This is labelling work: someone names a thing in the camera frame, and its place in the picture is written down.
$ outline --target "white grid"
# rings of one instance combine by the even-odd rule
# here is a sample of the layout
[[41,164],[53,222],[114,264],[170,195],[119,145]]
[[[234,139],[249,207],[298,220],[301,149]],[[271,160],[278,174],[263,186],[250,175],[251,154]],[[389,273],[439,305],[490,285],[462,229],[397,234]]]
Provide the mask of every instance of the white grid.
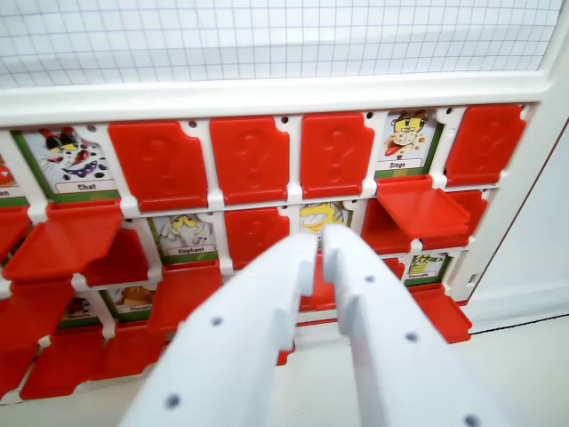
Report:
[[1,0],[0,87],[536,70],[562,0]]

